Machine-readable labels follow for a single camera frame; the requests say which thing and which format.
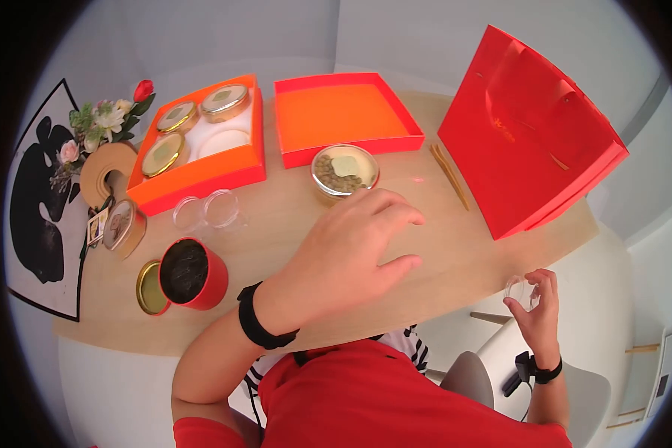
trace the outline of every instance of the pink rose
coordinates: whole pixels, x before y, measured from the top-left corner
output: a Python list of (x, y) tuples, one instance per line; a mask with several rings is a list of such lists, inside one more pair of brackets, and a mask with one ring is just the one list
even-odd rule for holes
[(77, 143), (74, 140), (66, 141), (60, 148), (60, 162), (64, 165), (67, 162), (74, 162), (80, 156), (77, 149)]

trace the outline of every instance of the black wrist strap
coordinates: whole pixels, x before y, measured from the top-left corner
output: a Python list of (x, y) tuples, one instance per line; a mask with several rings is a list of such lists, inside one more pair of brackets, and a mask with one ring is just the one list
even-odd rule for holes
[(550, 381), (557, 378), (560, 375), (560, 372), (563, 370), (563, 357), (560, 356), (560, 363), (557, 364), (554, 370), (541, 370), (538, 368), (538, 364), (535, 364), (535, 355), (530, 357), (532, 363), (535, 365), (535, 382), (538, 384), (548, 384)]
[(529, 382), (531, 376), (535, 377), (535, 382), (538, 384), (547, 384), (557, 378), (563, 370), (563, 357), (560, 356), (560, 363), (553, 370), (539, 369), (538, 364), (535, 363), (535, 355), (528, 357), (527, 351), (522, 352), (515, 357), (515, 367), (518, 371), (520, 380), (524, 383)]
[(253, 310), (253, 294), (260, 284), (261, 282), (245, 287), (236, 298), (236, 300), (239, 300), (239, 322), (242, 324), (244, 334), (246, 334), (251, 342), (267, 350), (274, 350), (275, 348), (284, 347), (296, 339), (296, 333), (299, 331), (296, 330), (291, 333), (274, 336), (261, 326)]

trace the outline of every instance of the hand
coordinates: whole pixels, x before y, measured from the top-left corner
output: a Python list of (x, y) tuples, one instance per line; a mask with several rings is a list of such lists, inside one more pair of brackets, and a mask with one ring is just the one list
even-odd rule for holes
[(547, 269), (538, 269), (525, 274), (525, 278), (530, 284), (537, 284), (540, 294), (538, 306), (528, 312), (513, 298), (505, 298), (503, 303), (510, 309), (522, 337), (532, 349), (538, 368), (553, 370), (560, 363), (560, 345), (557, 342), (560, 303), (556, 274)]
[(256, 318), (281, 335), (308, 322), (375, 300), (421, 264), (403, 255), (378, 265), (406, 224), (425, 222), (398, 193), (360, 189), (324, 214), (277, 274), (254, 293)]

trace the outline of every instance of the gold tin lid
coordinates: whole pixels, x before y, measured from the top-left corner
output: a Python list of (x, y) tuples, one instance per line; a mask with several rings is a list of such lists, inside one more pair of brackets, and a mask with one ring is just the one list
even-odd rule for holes
[(184, 150), (186, 140), (181, 132), (172, 132), (157, 140), (142, 159), (142, 174), (154, 177), (174, 165)]
[(181, 125), (196, 113), (197, 103), (194, 103), (192, 100), (175, 104), (167, 112), (164, 112), (164, 115), (157, 121), (157, 130), (162, 133), (178, 130)]
[(248, 97), (249, 88), (244, 84), (223, 85), (206, 95), (201, 103), (201, 110), (206, 114), (222, 113), (240, 105)]
[(152, 316), (162, 314), (170, 305), (159, 287), (159, 264), (160, 260), (153, 259), (137, 275), (137, 303)]
[(134, 222), (136, 209), (132, 201), (124, 199), (117, 202), (109, 211), (108, 222), (105, 224), (105, 236), (102, 237), (102, 242), (109, 250), (115, 250), (125, 240)]

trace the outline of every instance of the black wristband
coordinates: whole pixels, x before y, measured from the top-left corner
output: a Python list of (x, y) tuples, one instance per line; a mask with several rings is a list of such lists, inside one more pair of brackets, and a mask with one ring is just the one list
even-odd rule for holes
[[(535, 356), (532, 356), (532, 363), (535, 364)], [(535, 382), (538, 384), (547, 384), (557, 378), (563, 370), (563, 357), (560, 356), (560, 363), (557, 364), (554, 370), (540, 370), (535, 364)]]
[(296, 333), (299, 331), (274, 336), (261, 326), (253, 310), (253, 294), (260, 284), (261, 282), (245, 287), (236, 298), (236, 300), (239, 300), (239, 322), (242, 324), (244, 334), (251, 342), (267, 350), (274, 350), (284, 347), (296, 339)]

